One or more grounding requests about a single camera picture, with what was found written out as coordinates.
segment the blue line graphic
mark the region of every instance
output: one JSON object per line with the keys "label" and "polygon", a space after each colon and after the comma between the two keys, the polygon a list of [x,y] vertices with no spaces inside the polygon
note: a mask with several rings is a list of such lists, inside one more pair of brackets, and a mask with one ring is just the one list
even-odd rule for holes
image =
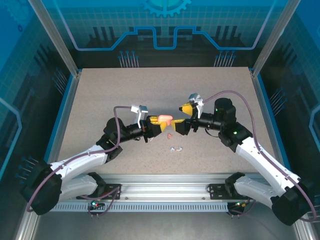
{"label": "blue line graphic", "polygon": [[317,134],[316,134],[316,131],[314,129],[314,121],[315,121],[315,115],[317,112],[320,111],[320,105],[316,106],[312,111],[311,111],[311,116],[310,116],[310,122],[309,122],[309,129],[310,129],[310,132],[313,136],[313,139],[314,139],[314,142],[320,152],[320,142],[319,142],[319,139],[317,137]]}
{"label": "blue line graphic", "polygon": [[203,35],[204,37],[206,37],[208,39],[208,41],[216,47],[216,49],[218,50],[253,50],[257,44],[258,41],[261,37],[261,34],[263,32],[263,30],[265,29],[265,26],[270,18],[270,15],[276,5],[277,0],[274,0],[262,26],[261,29],[253,43],[253,45],[251,47],[229,47],[229,46],[219,46],[210,36],[206,31],[198,31],[197,30],[197,26],[194,25],[181,25],[181,26],[177,26],[175,27],[174,31],[173,31],[173,46],[158,46],[157,43],[157,32],[156,29],[153,26],[135,26],[133,27],[133,31],[127,31],[124,34],[121,35],[121,37],[111,46],[111,47],[93,47],[93,48],[79,48],[70,29],[69,26],[57,4],[57,1],[54,0],[54,5],[58,11],[59,16],[61,17],[61,20],[64,24],[64,27],[66,29],[66,31],[68,32],[68,35],[73,43],[73,46],[76,50],[78,51],[83,51],[83,52],[87,52],[87,51],[113,51],[119,43],[121,43],[121,41],[126,37],[126,36],[131,36],[131,35],[138,35],[138,31],[139,30],[151,30],[152,31],[152,36],[153,36],[153,47],[156,50],[174,50],[177,47],[177,40],[178,40],[178,30],[185,30],[185,29],[189,29],[192,30],[192,34],[193,35]]}
{"label": "blue line graphic", "polygon": [[12,152],[13,152],[15,146],[16,146],[16,143],[17,143],[17,140],[19,138],[20,132],[22,130],[22,123],[21,123],[20,113],[18,112],[17,109],[12,107],[9,103],[7,103],[1,97],[0,97],[0,103],[2,103],[6,108],[9,109],[9,111],[11,111],[16,116],[16,120],[18,122],[18,129],[17,129],[17,131],[16,131],[16,133],[14,135],[14,138],[13,138],[12,143],[10,145],[9,151],[6,154],[4,162],[3,162],[3,165],[2,165],[2,167],[0,169],[0,181],[1,181],[2,176],[4,175],[4,172],[5,172],[5,169],[6,169],[7,165],[8,165],[9,159],[11,157],[11,154],[12,154]]}

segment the cable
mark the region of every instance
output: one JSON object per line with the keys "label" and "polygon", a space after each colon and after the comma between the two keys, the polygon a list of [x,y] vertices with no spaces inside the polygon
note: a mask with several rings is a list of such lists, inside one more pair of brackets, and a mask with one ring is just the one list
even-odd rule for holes
{"label": "cable", "polygon": [[121,137],[121,134],[120,134],[120,125],[119,125],[119,119],[118,119],[118,116],[117,116],[117,112],[116,112],[116,109],[131,109],[130,106],[115,106],[113,108],[113,113],[114,113],[114,116],[115,116],[115,124],[116,124],[116,131],[117,131],[117,141],[116,141],[116,144],[114,147],[110,148],[110,149],[107,149],[107,150],[99,150],[99,151],[91,151],[91,152],[85,152],[85,153],[82,153],[82,154],[79,154],[77,156],[74,156],[72,158],[70,158],[68,161],[64,162],[63,164],[61,164],[60,166],[58,166],[55,170],[53,170],[48,176],[46,176],[46,178],[39,184],[39,186],[36,188],[36,190],[34,191],[34,193],[32,194],[29,202],[27,203],[26,205],[26,211],[31,213],[33,212],[34,210],[31,209],[31,204],[33,203],[33,201],[35,200],[35,197],[36,195],[38,194],[38,192],[40,191],[40,189],[43,187],[43,185],[54,175],[56,174],[56,172],[58,172],[60,169],[62,169],[64,166],[68,165],[69,163],[71,163],[72,161],[78,159],[78,158],[81,158],[81,157],[84,157],[84,156],[87,156],[87,155],[91,155],[91,154],[102,154],[102,153],[108,153],[108,152],[111,152],[113,150],[115,150],[119,144],[120,144],[120,137]]}
{"label": "cable", "polygon": [[[234,212],[234,213],[237,213],[237,214],[239,214],[240,216],[243,216],[243,215],[245,215],[245,213],[244,214],[241,214],[241,212],[240,211],[237,211],[237,210],[231,210],[232,212]],[[250,215],[247,215],[247,217],[248,218],[251,218],[251,219],[253,219],[253,220],[255,220],[255,221],[257,221],[257,222],[259,222],[270,234],[272,234],[276,239],[279,239],[263,222],[261,222],[258,218],[256,218],[256,217],[254,217],[254,216],[250,216]]]}
{"label": "cable", "polygon": [[[114,203],[114,200],[116,199],[117,194],[118,194],[118,190],[119,190],[119,187],[116,187],[115,189],[113,189],[112,191],[108,192],[107,194],[105,194],[103,196],[100,196],[100,197],[96,197],[96,198],[87,197],[87,196],[83,196],[83,195],[81,197],[84,198],[84,199],[88,199],[88,200],[99,200],[99,199],[106,198],[106,197],[110,196],[111,194],[113,194],[115,192],[115,194],[114,194],[114,196],[112,198],[112,201],[110,202],[109,206],[104,210],[104,212],[99,213],[97,215],[97,216],[103,216],[109,211],[109,209],[111,208],[112,204]],[[94,216],[92,214],[92,212],[90,211],[89,207],[88,207],[88,214],[90,214],[91,216]]]}
{"label": "cable", "polygon": [[240,212],[240,211],[237,211],[237,210],[230,210],[230,211],[238,213],[240,216],[245,216],[245,215],[247,215],[248,213],[250,213],[252,211],[252,209],[254,208],[256,202],[257,201],[253,199],[251,206],[249,207],[249,209],[246,212]]}
{"label": "cable", "polygon": [[204,130],[205,130],[206,134],[208,134],[209,136],[214,137],[214,138],[218,138],[218,136],[211,135],[206,128]]}
{"label": "cable", "polygon": [[284,172],[277,164],[275,164],[260,148],[259,146],[259,143],[258,143],[258,140],[257,140],[257,134],[256,134],[256,125],[255,125],[255,119],[254,119],[254,115],[251,111],[251,108],[249,106],[249,103],[247,102],[247,100],[244,98],[244,96],[242,96],[240,93],[238,93],[237,91],[233,91],[233,90],[225,90],[225,91],[221,91],[221,92],[218,92],[217,94],[209,97],[208,99],[204,100],[203,103],[207,103],[209,102],[210,100],[222,95],[222,94],[235,94],[237,95],[238,97],[240,97],[244,104],[246,105],[248,111],[249,111],[249,114],[250,114],[250,117],[251,117],[251,123],[252,123],[252,131],[253,131],[253,140],[254,140],[254,144],[255,144],[255,147],[256,149],[258,149],[259,153],[275,168],[277,169],[282,175],[284,175],[290,182],[293,183],[293,185],[301,192],[301,194],[303,195],[303,197],[305,198],[305,200],[307,201],[311,211],[312,211],[312,214],[313,214],[313,217],[312,219],[304,219],[304,218],[300,218],[300,220],[302,221],[305,221],[305,222],[308,222],[308,223],[312,223],[314,222],[316,219],[317,219],[317,213],[316,213],[316,209],[314,207],[314,205],[312,204],[310,198],[308,197],[308,195],[305,193],[305,191],[298,185],[298,183],[296,183],[289,175],[286,174],[286,172]]}

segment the gray floor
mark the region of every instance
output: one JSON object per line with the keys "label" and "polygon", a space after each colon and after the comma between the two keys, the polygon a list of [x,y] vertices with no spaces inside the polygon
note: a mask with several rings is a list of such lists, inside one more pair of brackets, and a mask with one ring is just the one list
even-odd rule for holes
{"label": "gray floor", "polygon": [[226,213],[50,212],[40,217],[34,240],[294,240],[294,228],[257,204],[249,216]]}
{"label": "gray floor", "polygon": [[[174,119],[190,116],[179,111],[192,93],[203,99],[223,90],[241,93],[250,104],[260,144],[273,155],[271,141],[247,67],[168,67],[168,68],[85,68],[77,86],[58,160],[64,160],[90,148],[100,139],[107,121],[114,116],[114,106],[146,105],[149,115],[172,115]],[[226,94],[236,107],[236,118],[252,129],[247,107],[239,97]],[[212,113],[214,101],[204,105]],[[135,115],[119,110],[125,125],[134,123]],[[121,154],[108,164],[91,168],[98,174],[202,174],[252,173],[255,168],[225,147],[220,139],[208,136],[204,129],[182,136],[168,126],[148,144],[127,141]],[[183,151],[170,153],[179,146]]]}

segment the blue border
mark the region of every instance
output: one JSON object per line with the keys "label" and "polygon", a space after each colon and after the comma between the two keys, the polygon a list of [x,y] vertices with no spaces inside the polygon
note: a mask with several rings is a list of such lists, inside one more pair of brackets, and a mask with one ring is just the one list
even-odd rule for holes
{"label": "blue border", "polygon": [[279,129],[278,129],[278,126],[277,126],[277,123],[276,123],[276,119],[275,119],[275,116],[274,116],[274,114],[272,112],[272,108],[271,108],[271,105],[270,105],[270,102],[269,102],[267,91],[266,91],[265,85],[264,85],[264,83],[262,81],[260,73],[258,74],[257,78],[258,78],[258,81],[259,81],[259,84],[260,84],[260,87],[261,87],[261,91],[262,91],[262,95],[263,95],[263,98],[264,98],[264,101],[265,101],[265,104],[266,104],[266,108],[268,110],[268,113],[269,113],[269,116],[270,116],[270,119],[271,119],[271,124],[272,124],[272,127],[274,129],[275,138],[276,138],[276,140],[278,142],[278,146],[280,148],[280,152],[281,152],[282,159],[283,159],[283,164],[287,169],[289,169],[291,171],[290,163],[289,163],[286,151],[285,151],[285,146],[284,146],[284,143],[282,142],[282,139],[281,139],[281,136],[280,136],[280,132],[279,132]]}
{"label": "blue border", "polygon": [[62,113],[64,111],[65,105],[66,105],[66,101],[67,101],[67,97],[69,95],[69,91],[70,91],[70,87],[71,87],[72,81],[73,81],[73,76],[72,76],[72,74],[70,74],[70,77],[69,77],[68,83],[66,85],[66,88],[65,88],[65,91],[64,91],[64,95],[63,95],[63,98],[62,98],[62,101],[61,101],[61,104],[60,104],[60,108],[59,108],[58,114],[57,114],[56,119],[55,119],[55,123],[54,123],[53,129],[52,129],[51,137],[50,137],[48,146],[46,147],[46,151],[45,151],[45,155],[44,155],[44,160],[45,160],[46,163],[49,160],[49,155],[50,155],[50,152],[52,150],[52,146],[54,144],[54,140],[55,140],[55,137],[56,137],[56,134],[57,134],[58,126],[60,124],[61,116],[62,116]]}

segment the pink object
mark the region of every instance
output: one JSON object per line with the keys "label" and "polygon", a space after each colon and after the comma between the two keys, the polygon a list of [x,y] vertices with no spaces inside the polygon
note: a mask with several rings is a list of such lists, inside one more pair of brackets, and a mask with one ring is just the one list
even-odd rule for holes
{"label": "pink object", "polygon": [[171,124],[171,120],[174,119],[171,115],[159,115],[158,122],[166,122],[166,125],[169,126]]}

